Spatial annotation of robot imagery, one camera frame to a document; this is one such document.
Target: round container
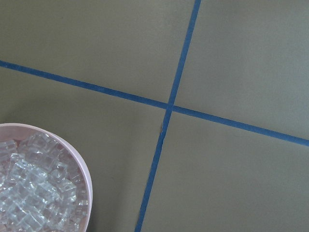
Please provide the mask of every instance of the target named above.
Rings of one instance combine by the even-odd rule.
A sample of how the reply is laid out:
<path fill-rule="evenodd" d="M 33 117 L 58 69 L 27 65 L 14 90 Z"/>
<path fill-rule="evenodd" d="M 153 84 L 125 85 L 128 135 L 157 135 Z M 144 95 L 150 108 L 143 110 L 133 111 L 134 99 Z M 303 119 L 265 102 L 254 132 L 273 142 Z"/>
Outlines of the round container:
<path fill-rule="evenodd" d="M 10 139 L 21 141 L 38 131 L 49 135 L 53 139 L 57 140 L 61 145 L 63 145 L 63 147 L 66 148 L 70 152 L 70 154 L 73 156 L 73 158 L 76 160 L 76 162 L 78 163 L 82 171 L 85 184 L 86 184 L 86 188 L 88 191 L 88 202 L 89 202 L 87 216 L 84 218 L 84 220 L 80 224 L 81 225 L 80 232 L 85 232 L 87 229 L 88 223 L 89 223 L 91 206 L 92 206 L 92 182 L 91 182 L 90 172 L 87 168 L 87 165 L 84 159 L 82 158 L 82 156 L 78 153 L 78 151 L 67 141 L 65 141 L 64 139 L 60 138 L 59 136 L 51 132 L 48 132 L 38 127 L 30 126 L 27 124 L 20 124 L 20 123 L 0 124 L 0 142 L 4 142 Z"/>

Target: blue line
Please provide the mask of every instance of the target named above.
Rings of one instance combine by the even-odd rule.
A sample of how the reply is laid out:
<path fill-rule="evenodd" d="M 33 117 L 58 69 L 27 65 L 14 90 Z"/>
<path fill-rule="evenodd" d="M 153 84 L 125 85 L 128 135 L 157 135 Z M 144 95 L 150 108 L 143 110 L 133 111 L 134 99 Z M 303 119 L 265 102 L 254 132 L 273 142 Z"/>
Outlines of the blue line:
<path fill-rule="evenodd" d="M 140 206 L 139 218 L 138 218 L 134 232 L 140 232 L 142 225 L 143 225 L 143 222 L 144 222 L 144 218 L 145 218 L 145 214 L 146 214 L 146 210 L 147 210 L 147 205 L 148 205 L 148 202 L 149 202 L 151 190 L 152 190 L 152 187 L 153 187 L 153 184 L 154 184 L 156 170 L 158 168 L 158 164 L 159 164 L 159 160 L 160 160 L 160 156 L 161 156 L 161 152 L 162 152 L 163 142 L 164 142 L 164 139 L 165 139 L 168 127 L 169 127 L 169 120 L 170 120 L 170 117 L 171 117 L 171 114 L 172 114 L 172 111 L 173 111 L 173 106 L 174 106 L 174 103 L 175 103 L 180 79 L 181 79 L 181 76 L 182 76 L 182 73 L 183 73 L 184 63 L 185 63 L 185 60 L 186 60 L 186 57 L 187 57 L 187 54 L 188 54 L 188 50 L 189 50 L 189 46 L 190 46 L 190 42 L 191 42 L 191 38 L 192 38 L 194 26 L 195 26 L 195 22 L 197 20 L 197 13 L 198 13 L 198 10 L 199 10 L 200 3 L 201 3 L 201 0 L 195 0 L 195 2 L 194 2 L 193 10 L 192 10 L 191 17 L 190 17 L 190 22 L 189 22 L 187 33 L 186 33 L 185 40 L 184 40 L 184 43 L 183 43 L 182 52 L 181 52 L 179 62 L 178 62 L 177 71 L 176 71 L 176 74 L 175 74 L 173 86 L 172 86 L 170 96 L 169 96 L 169 103 L 168 103 L 168 106 L 166 108 L 164 119 L 163 119 L 162 132 L 159 135 L 158 142 L 157 142 L 157 145 L 156 145 L 153 162 L 151 164 L 151 168 L 150 168 L 150 172 L 149 172 L 144 196 L 143 196 L 141 206 Z"/>
<path fill-rule="evenodd" d="M 251 132 L 254 132 L 254 133 L 258 133 L 258 134 L 270 136 L 270 137 L 273 137 L 273 138 L 285 140 L 285 141 L 292 142 L 292 143 L 295 143 L 295 144 L 309 146 L 309 140 L 307 140 L 307 139 L 302 139 L 302 138 L 299 138 L 299 137 L 295 137 L 295 136 L 291 136 L 291 135 L 288 135 L 288 134 L 276 132 L 276 131 L 273 131 L 273 130 L 272 131 L 267 130 L 267 129 L 264 129 L 264 128 L 261 128 L 261 127 L 256 127 L 256 126 L 245 124 L 245 123 L 242 123 L 242 122 L 237 122 L 237 121 L 233 121 L 233 120 L 230 120 L 230 119 L 226 119 L 226 118 L 222 118 L 222 117 L 218 117 L 218 116 L 214 116 L 214 115 L 209 115 L 209 114 L 202 113 L 202 112 L 199 112 L 199 111 L 189 110 L 189 109 L 182 108 L 182 107 L 179 107 L 179 106 L 174 106 L 173 111 L 177 112 L 177 113 L 193 116 L 193 117 L 199 117 L 199 118 L 202 118 L 202 119 L 205 119 L 205 120 L 208 120 L 208 121 L 224 124 L 224 125 L 227 125 L 227 126 L 230 126 L 230 127 L 235 127 L 235 128 L 239 128 L 239 129 L 242 129 L 242 130 L 251 131 Z"/>
<path fill-rule="evenodd" d="M 12 69 L 12 70 L 19 71 L 19 72 L 22 72 L 22 73 L 28 73 L 28 74 L 31 74 L 31 75 L 35 75 L 35 76 L 43 77 L 43 78 L 46 78 L 46 79 L 62 82 L 62 83 L 69 84 L 69 85 L 72 85 L 72 86 L 77 86 L 77 87 L 89 89 L 89 90 L 92 90 L 92 91 L 95 91 L 95 92 L 105 93 L 105 94 L 108 94 L 108 95 L 112 95 L 112 96 L 116 96 L 116 97 L 119 97 L 119 98 L 131 100 L 131 101 L 134 101 L 134 102 L 140 102 L 140 103 L 144 103 L 144 104 L 147 104 L 147 105 L 152 105 L 152 106 L 162 108 L 162 109 L 166 109 L 167 105 L 168 105 L 164 102 L 155 101 L 155 100 L 140 97 L 140 96 L 137 96 L 137 95 L 134 95 L 134 94 L 124 93 L 124 92 L 114 90 L 114 89 L 111 89 L 111 88 L 97 86 L 97 85 L 90 84 L 90 83 L 87 83 L 87 82 L 78 81 L 78 80 L 71 79 L 71 78 L 68 78 L 68 77 L 55 75 L 55 74 L 51 74 L 51 73 L 48 73 L 48 72 L 43 72 L 43 71 L 40 71 L 40 70 L 37 70 L 37 69 L 32 69 L 32 68 L 24 67 L 24 66 L 21 66 L 21 65 L 1 61 L 1 60 L 0 60 L 0 67 Z"/>

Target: pile of clear cubes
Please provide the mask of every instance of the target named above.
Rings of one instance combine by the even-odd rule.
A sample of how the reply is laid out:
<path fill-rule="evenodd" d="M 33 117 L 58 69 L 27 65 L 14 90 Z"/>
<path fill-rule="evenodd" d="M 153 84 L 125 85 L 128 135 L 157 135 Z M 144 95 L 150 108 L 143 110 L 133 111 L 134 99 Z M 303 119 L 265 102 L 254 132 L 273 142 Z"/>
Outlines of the pile of clear cubes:
<path fill-rule="evenodd" d="M 84 177 L 59 142 L 41 132 L 0 142 L 0 232 L 78 232 L 87 210 Z"/>

